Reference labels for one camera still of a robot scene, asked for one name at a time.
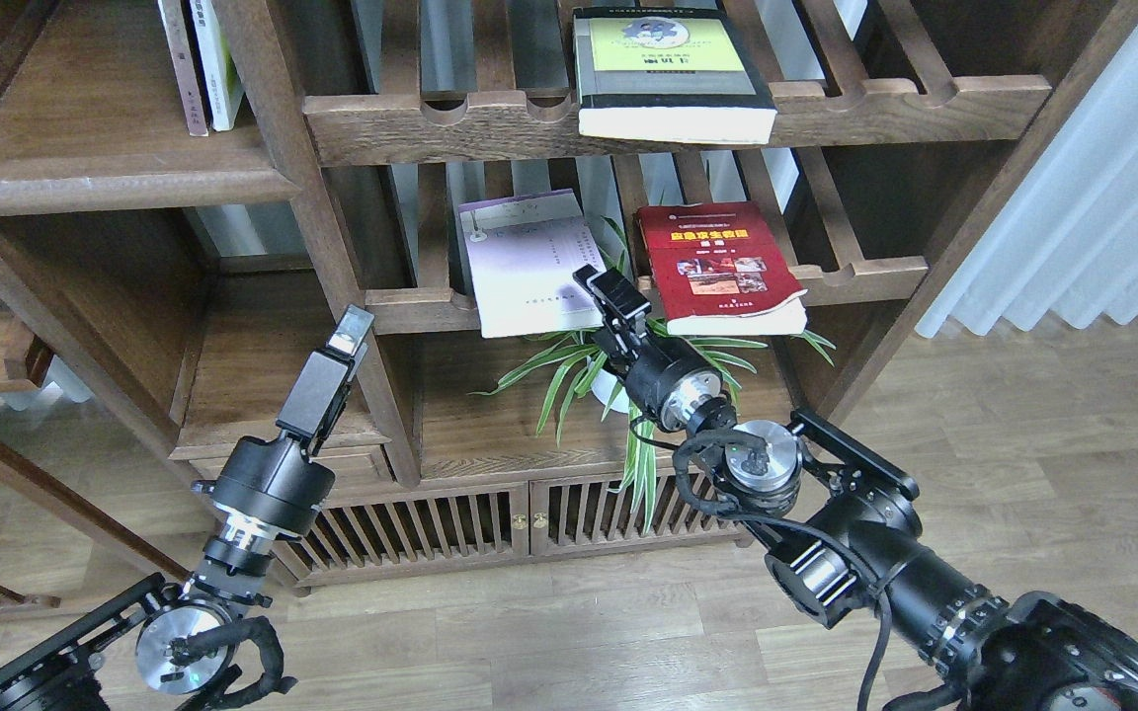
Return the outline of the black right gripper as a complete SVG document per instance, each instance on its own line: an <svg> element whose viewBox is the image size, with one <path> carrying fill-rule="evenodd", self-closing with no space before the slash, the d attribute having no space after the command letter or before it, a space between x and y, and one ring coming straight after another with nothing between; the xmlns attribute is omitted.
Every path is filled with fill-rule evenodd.
<svg viewBox="0 0 1138 711"><path fill-rule="evenodd" d="M719 431L739 423L723 377L691 344L646 326L648 298L615 268L584 265L577 282L597 305L604 326L593 333L607 369L622 381L632 404L661 431Z"/></svg>

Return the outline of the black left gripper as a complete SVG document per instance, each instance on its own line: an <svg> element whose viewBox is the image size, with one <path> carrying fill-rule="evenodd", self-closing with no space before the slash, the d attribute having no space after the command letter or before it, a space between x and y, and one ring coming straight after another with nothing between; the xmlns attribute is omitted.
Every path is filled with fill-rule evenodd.
<svg viewBox="0 0 1138 711"><path fill-rule="evenodd" d="M312 462L345 408L354 378L354 358L366 354L366 333L374 316L349 303L328 347L312 352L277 415L279 436L262 440L244 436L226 458L209 499L226 513L222 543L292 540L308 532L333 489L329 468ZM290 477L311 469L313 481L295 490Z"/></svg>

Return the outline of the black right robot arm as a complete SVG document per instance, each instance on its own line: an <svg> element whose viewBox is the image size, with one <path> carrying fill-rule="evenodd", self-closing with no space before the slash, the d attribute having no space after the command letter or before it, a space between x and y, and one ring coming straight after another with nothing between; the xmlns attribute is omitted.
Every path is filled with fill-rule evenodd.
<svg viewBox="0 0 1138 711"><path fill-rule="evenodd" d="M813 410L786 425L739 423L717 369L649 326L650 303L629 280L591 266L574 279L604 315L595 341L641 422L687 436L673 448L682 499L744 523L818 625L859 607L879 618L859 706L897 634L942 683L890 710L1138 710L1138 642L1055 594L1007 602L968 580L921 543L912 477Z"/></svg>

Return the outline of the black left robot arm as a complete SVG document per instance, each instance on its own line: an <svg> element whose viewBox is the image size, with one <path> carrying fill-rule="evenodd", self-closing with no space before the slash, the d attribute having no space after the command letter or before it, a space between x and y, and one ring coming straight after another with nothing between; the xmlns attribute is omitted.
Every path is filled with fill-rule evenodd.
<svg viewBox="0 0 1138 711"><path fill-rule="evenodd" d="M313 460L345 410L366 354L370 312L351 305L312 352L277 416L277 439L244 436L215 481L195 483L225 514L181 584L150 574L0 668L0 710L104 710L96 672L138 636L138 673L185 710L240 708L292 689L262 586L272 546L307 534L335 476Z"/></svg>

